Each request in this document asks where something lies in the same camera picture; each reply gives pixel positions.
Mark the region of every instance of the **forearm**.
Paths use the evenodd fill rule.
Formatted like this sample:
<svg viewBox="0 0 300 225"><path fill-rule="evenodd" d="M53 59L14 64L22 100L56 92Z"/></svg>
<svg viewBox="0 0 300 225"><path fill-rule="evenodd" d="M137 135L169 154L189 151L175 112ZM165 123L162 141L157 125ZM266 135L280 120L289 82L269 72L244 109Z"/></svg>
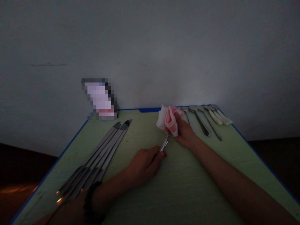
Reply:
<svg viewBox="0 0 300 225"><path fill-rule="evenodd" d="M298 224L269 194L203 141L197 139L191 150L246 221L255 224Z"/></svg>
<svg viewBox="0 0 300 225"><path fill-rule="evenodd" d="M129 188L124 172L119 173L111 180L100 185L95 189L92 195L93 211L100 216L114 200L123 195ZM87 224L87 220L84 216L85 210L83 208L85 196L86 193L62 205L62 207L54 213L49 225ZM46 224L49 218L50 216L46 216L37 222L36 225Z"/></svg>

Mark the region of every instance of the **cutlery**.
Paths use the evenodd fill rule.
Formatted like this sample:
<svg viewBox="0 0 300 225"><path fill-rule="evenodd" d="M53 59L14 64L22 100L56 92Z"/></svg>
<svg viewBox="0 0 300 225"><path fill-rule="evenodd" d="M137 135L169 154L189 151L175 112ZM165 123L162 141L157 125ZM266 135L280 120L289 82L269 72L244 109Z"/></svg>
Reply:
<svg viewBox="0 0 300 225"><path fill-rule="evenodd" d="M233 123L233 121L231 119L229 119L228 117L226 117L220 110L219 107L216 105L210 105L211 107L215 108L215 110L217 111L217 113L224 119L228 120L229 123Z"/></svg>
<svg viewBox="0 0 300 225"><path fill-rule="evenodd" d="M73 183L70 185L70 187L62 194L63 197L57 201L58 204L61 204L69 199L75 198L78 193L80 192L82 186L85 184L87 179L90 177L91 173L93 172L94 168L97 166L99 161L103 158L105 153L108 151L110 152L113 148L114 144L122 134L122 131L126 127L128 121L126 121L119 129L113 131L113 133L110 135L110 137L105 141L106 145L101 147L102 149L100 151L97 151L97 153L91 158L91 160L86 164L86 166L83 168L83 170L78 174L77 178Z"/></svg>
<svg viewBox="0 0 300 225"><path fill-rule="evenodd" d="M166 139L164 140L164 142L163 142L163 144L162 144L162 146L160 147L160 150L159 150L158 152L162 152L162 151L165 149L165 147L167 146L167 144L168 144L168 142L169 142L169 140L170 140L170 136L171 136L171 134L169 133L169 134L167 135Z"/></svg>
<svg viewBox="0 0 300 225"><path fill-rule="evenodd" d="M202 130L203 130L204 134L206 136L211 136L212 131L208 128L208 126L203 122L203 120L201 119L201 117L198 115L198 113L197 113L197 107L190 106L188 109L196 114L196 116L197 116L197 118L199 120L199 123L200 123L200 125L202 127Z"/></svg>
<svg viewBox="0 0 300 225"><path fill-rule="evenodd" d="M61 188L56 192L57 195L60 195L61 193L64 193L69 186L72 184L72 182L75 180L75 178L78 176L78 174L82 171L82 169L87 165L89 160L98 152L100 147L100 151L107 145L107 143L110 141L110 139L113 137L115 132L118 128L120 128L120 122L117 122L115 125L113 125L112 128L106 133L106 135L102 138L100 143L95 147L95 149L92 151L92 153L86 158L86 160L73 172L73 174L70 176L70 178L61 186Z"/></svg>
<svg viewBox="0 0 300 225"><path fill-rule="evenodd" d="M204 115L205 115L205 118L207 119L207 121L209 122L210 126L212 127L213 131L215 132L215 134L217 135L218 139L220 141L223 141L222 139L222 136L220 135L220 133L218 132L218 130L216 129L216 127L213 125L213 123L208 119L208 117L206 116L205 114L205 109L203 106L196 106L198 110L200 110Z"/></svg>
<svg viewBox="0 0 300 225"><path fill-rule="evenodd" d="M219 120L221 120L221 121L223 122L223 124L225 124L225 125L229 125L229 124L230 124L230 122L229 122L228 120L224 119L223 117L221 117L221 116L218 114L218 112L216 111L216 109L215 109L214 107L212 107L211 105L207 105L207 106L210 107L211 111L215 114L215 116L216 116Z"/></svg>
<svg viewBox="0 0 300 225"><path fill-rule="evenodd" d="M208 110L208 112L209 112L210 116L212 117L212 119L214 120L214 122L216 122L219 125L223 124L222 120L218 119L215 116L215 114L212 112L212 109L211 109L212 107L211 106L207 106L207 105L202 105L202 106Z"/></svg>
<svg viewBox="0 0 300 225"><path fill-rule="evenodd" d="M97 166L98 169L95 170L93 176L90 177L87 180L87 182L84 184L83 188L81 189L81 192L87 191L93 183L102 180L102 178L103 178L103 176L104 176L104 174L107 170L107 167L108 167L108 165L109 165L109 163L110 163L110 161L113 157L113 154L115 153L115 151L116 151L117 147L119 146L121 140L123 139L124 135L126 134L131 122L132 122L132 119L125 122L125 123L127 123L126 124L127 126L122 131L122 134L120 135L120 137L118 138L118 140L114 144L112 150L110 152L106 152L106 156L103 157L104 160L101 160L101 162L98 163L98 166Z"/></svg>
<svg viewBox="0 0 300 225"><path fill-rule="evenodd" d="M195 133L196 130L195 130L194 124L192 124L192 121L191 121L191 119L190 119L190 117L189 117L189 115L188 115L188 107L180 107L180 109L181 109L182 111L186 112L188 123L191 125L192 130L193 130L193 132Z"/></svg>

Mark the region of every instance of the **table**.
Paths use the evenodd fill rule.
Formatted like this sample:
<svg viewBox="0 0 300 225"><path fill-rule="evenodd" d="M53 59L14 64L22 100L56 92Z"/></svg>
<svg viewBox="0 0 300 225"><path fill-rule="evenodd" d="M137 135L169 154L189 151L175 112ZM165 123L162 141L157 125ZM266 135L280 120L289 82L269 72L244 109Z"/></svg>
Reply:
<svg viewBox="0 0 300 225"><path fill-rule="evenodd" d="M11 224L32 224L54 211L59 198L55 192L117 121L123 123L133 119L108 167L104 182L123 170L139 149L161 145L166 135L156 127L158 110L121 110L119 118L114 121L86 121ZM200 113L200 116L209 126L204 115ZM300 221L298 200L234 125L215 124L223 137L221 142L214 133L211 137L205 136L195 115L191 118L198 137ZM145 186L131 190L117 200L107 212L103 224L244 224L187 148L171 138L166 151L168 157L159 173Z"/></svg>

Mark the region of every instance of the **folded napkin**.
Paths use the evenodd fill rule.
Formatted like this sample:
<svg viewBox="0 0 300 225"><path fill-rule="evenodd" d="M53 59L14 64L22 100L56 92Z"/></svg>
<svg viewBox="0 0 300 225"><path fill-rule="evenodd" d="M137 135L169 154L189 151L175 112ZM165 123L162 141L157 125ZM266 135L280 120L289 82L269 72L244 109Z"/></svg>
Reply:
<svg viewBox="0 0 300 225"><path fill-rule="evenodd" d="M183 118L184 112L174 106L166 107L162 105L162 109L158 112L158 120L156 126L165 131L167 134L171 133L174 137L178 135L178 125L175 113L178 113L181 118Z"/></svg>

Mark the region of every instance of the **blue table edge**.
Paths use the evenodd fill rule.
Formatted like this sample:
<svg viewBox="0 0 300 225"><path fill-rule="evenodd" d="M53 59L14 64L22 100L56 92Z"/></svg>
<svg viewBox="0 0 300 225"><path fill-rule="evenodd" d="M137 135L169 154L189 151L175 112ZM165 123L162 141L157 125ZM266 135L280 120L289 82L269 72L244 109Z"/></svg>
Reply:
<svg viewBox="0 0 300 225"><path fill-rule="evenodd" d="M133 109L119 109L119 111L122 111L122 110L139 110L141 113L153 113L153 112L158 112L160 109L161 109L161 107L160 108L133 108ZM77 135L80 133L80 131L83 129L83 127L86 125L87 122L88 122L88 120L85 121L85 123L82 125L82 127L80 128L80 130L76 133L76 135L73 137L73 139L71 140L71 142L63 150L63 152L60 154L60 156L58 157L58 159L55 161L55 163L52 165L52 167L50 168L50 170L47 172L47 174L44 176L44 178L42 179L42 181L39 183L39 185L37 186L37 188L34 190L34 192L31 193L31 195L29 196L29 198L26 200L26 202L22 205L22 207L19 209L19 211L13 217L13 219L11 220L11 222L10 222L9 225L12 225L15 222L16 218L19 216L19 214L25 208L26 204L30 201L30 199L32 198L32 196L38 191L38 189L40 188L40 186L42 185L42 183L44 182L44 180L47 178L48 174L52 171L52 169L55 167L55 165L57 164L57 162L63 156L63 154L65 153L65 151L69 148L69 146L72 144L72 142L75 140L75 138L77 137ZM258 156L258 158L265 164L265 166L270 170L270 172L276 177L276 179L281 183L281 185L286 189L286 191L292 196L292 198L300 206L300 201L293 195L293 193L288 189L288 187L279 179L279 177L276 175L276 173L274 173L274 171L269 167L269 165L262 159L262 157L249 144L249 142L241 134L241 132L239 132L239 130L233 124L231 124L231 125L235 128L235 130L239 133L239 135L244 139L244 141L249 145L249 147L255 152L255 154Z"/></svg>

